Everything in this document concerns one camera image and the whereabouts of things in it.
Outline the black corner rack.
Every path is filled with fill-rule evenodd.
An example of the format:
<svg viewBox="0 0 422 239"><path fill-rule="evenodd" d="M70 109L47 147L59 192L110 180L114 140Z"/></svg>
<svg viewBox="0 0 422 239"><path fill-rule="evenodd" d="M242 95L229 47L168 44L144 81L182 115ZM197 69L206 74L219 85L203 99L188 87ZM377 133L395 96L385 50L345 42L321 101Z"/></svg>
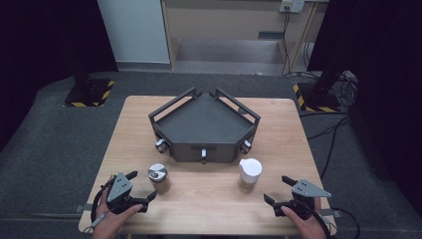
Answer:
<svg viewBox="0 0 422 239"><path fill-rule="evenodd" d="M231 163L246 154L261 117L221 89L185 91L148 115L155 148L178 162Z"/></svg>

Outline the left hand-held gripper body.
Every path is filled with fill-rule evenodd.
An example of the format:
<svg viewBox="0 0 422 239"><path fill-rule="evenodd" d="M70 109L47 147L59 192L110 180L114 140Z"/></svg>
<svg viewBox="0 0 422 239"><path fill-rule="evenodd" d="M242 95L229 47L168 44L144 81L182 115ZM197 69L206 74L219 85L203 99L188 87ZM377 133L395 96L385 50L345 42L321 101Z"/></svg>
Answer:
<svg viewBox="0 0 422 239"><path fill-rule="evenodd" d="M146 213L148 209L147 199L130 196L133 185L125 176L126 174L119 172L112 181L112 186L106 199L108 210L114 214L120 214L133 205L141 204L142 208L138 213Z"/></svg>

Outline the white-lid spice jar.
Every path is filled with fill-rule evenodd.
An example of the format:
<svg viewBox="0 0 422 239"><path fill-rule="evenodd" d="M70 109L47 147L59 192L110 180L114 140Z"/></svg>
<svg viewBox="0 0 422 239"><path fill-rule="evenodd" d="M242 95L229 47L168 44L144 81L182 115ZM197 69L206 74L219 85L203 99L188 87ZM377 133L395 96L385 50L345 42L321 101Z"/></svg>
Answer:
<svg viewBox="0 0 422 239"><path fill-rule="evenodd" d="M240 160L239 168L239 188L245 192L252 191L263 171L262 163L256 158L245 158Z"/></svg>

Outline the white wall socket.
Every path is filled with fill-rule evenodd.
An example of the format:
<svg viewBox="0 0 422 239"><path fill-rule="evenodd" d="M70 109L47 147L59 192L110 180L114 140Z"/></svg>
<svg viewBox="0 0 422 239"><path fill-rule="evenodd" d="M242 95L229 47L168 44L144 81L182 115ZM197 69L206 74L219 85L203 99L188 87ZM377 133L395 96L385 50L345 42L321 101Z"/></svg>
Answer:
<svg viewBox="0 0 422 239"><path fill-rule="evenodd" d="M305 0L282 0L281 13L301 13L305 7Z"/></svg>

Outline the silver-lid spice jar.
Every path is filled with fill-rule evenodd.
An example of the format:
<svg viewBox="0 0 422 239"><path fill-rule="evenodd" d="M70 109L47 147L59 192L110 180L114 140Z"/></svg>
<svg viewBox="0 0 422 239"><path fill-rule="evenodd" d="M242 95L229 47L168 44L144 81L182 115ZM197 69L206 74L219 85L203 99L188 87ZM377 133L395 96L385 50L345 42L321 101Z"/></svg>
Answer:
<svg viewBox="0 0 422 239"><path fill-rule="evenodd" d="M148 169L148 177L158 194L164 194L171 188L167 168L162 163L155 163Z"/></svg>

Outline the black stand with striped base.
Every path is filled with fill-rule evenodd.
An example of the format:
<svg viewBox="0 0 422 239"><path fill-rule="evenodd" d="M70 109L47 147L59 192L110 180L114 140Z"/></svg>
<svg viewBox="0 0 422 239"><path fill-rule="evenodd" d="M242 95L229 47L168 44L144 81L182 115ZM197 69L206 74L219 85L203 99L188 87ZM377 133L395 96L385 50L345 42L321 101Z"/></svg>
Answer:
<svg viewBox="0 0 422 239"><path fill-rule="evenodd" d="M110 79L93 79L89 76L81 61L70 56L67 65L75 79L75 84L65 98L65 107L101 107L114 85Z"/></svg>
<svg viewBox="0 0 422 239"><path fill-rule="evenodd" d="M300 109L307 112L339 112L340 102L331 91L339 72L324 70L315 83L297 83L294 91Z"/></svg>

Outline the wooden shelf unit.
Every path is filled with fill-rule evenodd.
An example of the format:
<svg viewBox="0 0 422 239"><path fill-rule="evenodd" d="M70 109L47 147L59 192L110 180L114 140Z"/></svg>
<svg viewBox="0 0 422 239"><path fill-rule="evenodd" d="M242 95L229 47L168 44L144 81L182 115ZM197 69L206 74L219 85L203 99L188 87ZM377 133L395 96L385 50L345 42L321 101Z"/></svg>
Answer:
<svg viewBox="0 0 422 239"><path fill-rule="evenodd" d="M170 65L185 39L275 41L293 70L304 44L317 39L329 0L305 0L301 13L281 13L282 0L160 0Z"/></svg>

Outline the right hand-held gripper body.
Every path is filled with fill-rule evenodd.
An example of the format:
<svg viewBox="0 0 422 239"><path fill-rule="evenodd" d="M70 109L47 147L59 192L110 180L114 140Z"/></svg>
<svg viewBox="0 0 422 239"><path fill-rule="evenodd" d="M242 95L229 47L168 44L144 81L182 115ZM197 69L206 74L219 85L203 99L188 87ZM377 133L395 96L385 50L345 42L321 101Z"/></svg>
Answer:
<svg viewBox="0 0 422 239"><path fill-rule="evenodd" d="M292 187L293 198L288 202L275 202L273 209L276 217L284 217L285 213L281 207L291 208L296 214L304 220L309 219L315 210L315 198L330 198L328 191L314 185L306 179L297 180L297 184Z"/></svg>

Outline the person's right hand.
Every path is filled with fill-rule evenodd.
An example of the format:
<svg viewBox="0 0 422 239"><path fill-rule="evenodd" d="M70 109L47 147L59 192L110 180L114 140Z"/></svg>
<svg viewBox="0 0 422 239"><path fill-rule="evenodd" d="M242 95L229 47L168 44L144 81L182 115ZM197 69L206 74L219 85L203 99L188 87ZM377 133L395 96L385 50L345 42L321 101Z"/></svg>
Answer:
<svg viewBox="0 0 422 239"><path fill-rule="evenodd" d="M313 216L307 220L299 217L291 208L282 206L282 211L294 223L303 239L326 239L324 230L325 226L321 226L317 219Z"/></svg>

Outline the black curtain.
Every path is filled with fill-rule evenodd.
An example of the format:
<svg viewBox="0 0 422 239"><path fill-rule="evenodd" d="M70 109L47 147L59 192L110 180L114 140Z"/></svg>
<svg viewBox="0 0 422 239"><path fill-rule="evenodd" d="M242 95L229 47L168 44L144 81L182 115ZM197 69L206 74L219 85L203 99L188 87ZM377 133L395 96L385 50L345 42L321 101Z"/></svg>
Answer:
<svg viewBox="0 0 422 239"><path fill-rule="evenodd" d="M117 69L99 0L0 0L0 151L44 86Z"/></svg>
<svg viewBox="0 0 422 239"><path fill-rule="evenodd" d="M422 0L329 0L309 69L357 77L361 140L422 215Z"/></svg>

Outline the person's left hand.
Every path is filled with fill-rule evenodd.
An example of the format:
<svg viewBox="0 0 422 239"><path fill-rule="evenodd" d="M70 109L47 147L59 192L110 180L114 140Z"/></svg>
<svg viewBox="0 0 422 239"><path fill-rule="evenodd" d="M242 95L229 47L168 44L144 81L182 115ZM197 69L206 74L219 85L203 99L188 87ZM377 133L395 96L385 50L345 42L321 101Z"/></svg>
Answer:
<svg viewBox="0 0 422 239"><path fill-rule="evenodd" d="M133 205L120 214L114 214L108 211L106 205L108 189L101 196L100 204L97 209L96 218L103 215L103 219L96 225L92 234L93 239L114 239L120 227L133 215L135 215L142 205Z"/></svg>

